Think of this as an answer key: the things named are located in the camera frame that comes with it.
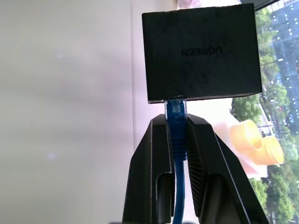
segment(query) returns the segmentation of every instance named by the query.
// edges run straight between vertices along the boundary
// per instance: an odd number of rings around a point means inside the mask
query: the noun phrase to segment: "white wall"
[[[121,221],[130,1],[2,0],[0,28],[0,223]]]

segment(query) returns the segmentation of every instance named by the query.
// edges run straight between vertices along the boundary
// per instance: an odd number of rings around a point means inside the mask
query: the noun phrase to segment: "green foliage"
[[[256,196],[266,213],[266,201],[267,201],[267,193],[266,190],[268,188],[267,184],[263,183],[262,181],[256,181],[254,179],[249,180],[252,186],[252,189],[256,193]]]
[[[281,125],[280,132],[284,133],[285,135],[290,134],[290,129],[287,126]]]
[[[285,161],[292,161],[298,159],[298,151],[296,145],[284,139],[279,140],[282,151],[284,152]]]
[[[272,39],[276,35],[275,32],[266,30],[262,33],[257,34],[258,52],[260,56],[273,56],[274,52],[271,48]]]
[[[295,212],[293,203],[288,196],[289,185],[280,174],[272,174],[267,189],[267,208],[275,212],[277,223],[286,223]]]
[[[264,68],[262,68],[262,69],[265,70],[265,75],[270,81],[274,80],[276,75],[280,71],[277,63],[271,63],[271,64],[265,65],[263,67]]]
[[[292,167],[292,171],[295,175],[294,179],[299,180],[299,161],[290,161],[289,164]]]
[[[252,120],[257,123],[262,115],[262,110],[258,106],[258,95],[249,97],[234,98],[232,101],[232,109],[230,113],[238,120]]]
[[[267,91],[264,92],[264,96],[271,105],[276,106],[288,106],[290,104],[289,98],[286,96],[287,91],[281,83],[274,83],[267,86]]]
[[[282,164],[281,167],[278,169],[278,172],[283,176],[284,180],[287,183],[292,182],[295,178],[292,167],[289,163]]]
[[[271,26],[271,13],[267,8],[256,12],[256,30],[261,33],[263,30],[269,30]]]
[[[294,216],[295,209],[288,195],[283,195],[278,200],[278,207],[275,211],[276,223],[287,223]]]
[[[276,107],[273,108],[273,110],[275,110],[275,115],[277,117],[277,120],[280,121],[280,120],[284,120],[285,119],[285,112],[284,111],[280,111]]]
[[[276,165],[271,165],[271,166],[267,166],[267,170],[268,170],[268,175],[270,177],[272,177],[273,174],[279,174],[280,173],[281,167],[278,167]]]
[[[295,215],[299,215],[299,183],[292,179],[289,183],[289,197],[295,209]]]
[[[262,79],[262,85],[267,85],[269,80],[265,74],[265,71],[263,69],[261,69],[261,79]]]

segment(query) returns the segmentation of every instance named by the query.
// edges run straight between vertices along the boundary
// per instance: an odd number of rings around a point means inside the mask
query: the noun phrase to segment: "window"
[[[244,98],[248,116],[242,119],[257,121],[260,133],[275,136],[284,153],[283,164],[268,166],[261,180],[250,180],[273,224],[296,223],[299,216],[298,15],[299,0],[280,0],[256,12],[264,92],[255,101]],[[250,114],[256,105],[259,112]]]

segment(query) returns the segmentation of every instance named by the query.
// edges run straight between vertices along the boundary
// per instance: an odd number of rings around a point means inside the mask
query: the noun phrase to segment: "ugreen logo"
[[[221,47],[209,47],[209,48],[191,48],[191,49],[182,49],[182,57],[186,56],[198,56],[198,55],[212,55],[212,54],[222,54]]]

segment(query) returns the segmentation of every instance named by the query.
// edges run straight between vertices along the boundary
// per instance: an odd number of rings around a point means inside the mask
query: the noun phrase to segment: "clamp jaw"
[[[201,224],[269,224],[234,153],[203,118],[189,114],[187,157]],[[174,162],[163,114],[151,120],[130,163],[123,223],[164,224],[174,210]]]

